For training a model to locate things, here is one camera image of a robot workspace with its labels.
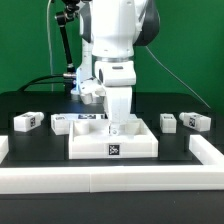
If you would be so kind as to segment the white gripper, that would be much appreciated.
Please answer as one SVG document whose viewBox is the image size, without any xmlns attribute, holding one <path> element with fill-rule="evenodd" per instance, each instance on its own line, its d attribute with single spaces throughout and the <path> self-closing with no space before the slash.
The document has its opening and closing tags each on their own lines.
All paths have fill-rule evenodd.
<svg viewBox="0 0 224 224">
<path fill-rule="evenodd" d="M 131 110 L 132 86 L 136 84 L 133 62 L 97 61 L 95 76 L 105 91 L 104 110 L 109 122 L 126 123 Z M 110 134 L 118 135 L 118 128 L 111 125 Z"/>
</svg>

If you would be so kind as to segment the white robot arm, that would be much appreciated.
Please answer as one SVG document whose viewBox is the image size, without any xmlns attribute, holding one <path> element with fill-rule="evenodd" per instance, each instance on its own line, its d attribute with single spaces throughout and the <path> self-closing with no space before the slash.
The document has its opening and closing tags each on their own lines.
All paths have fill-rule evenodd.
<svg viewBox="0 0 224 224">
<path fill-rule="evenodd" d="M 154 0 L 90 0 L 80 10 L 80 34 L 87 55 L 78 68 L 82 101 L 103 99 L 109 133 L 117 135 L 130 117 L 135 46 L 148 45 L 159 33 Z"/>
</svg>

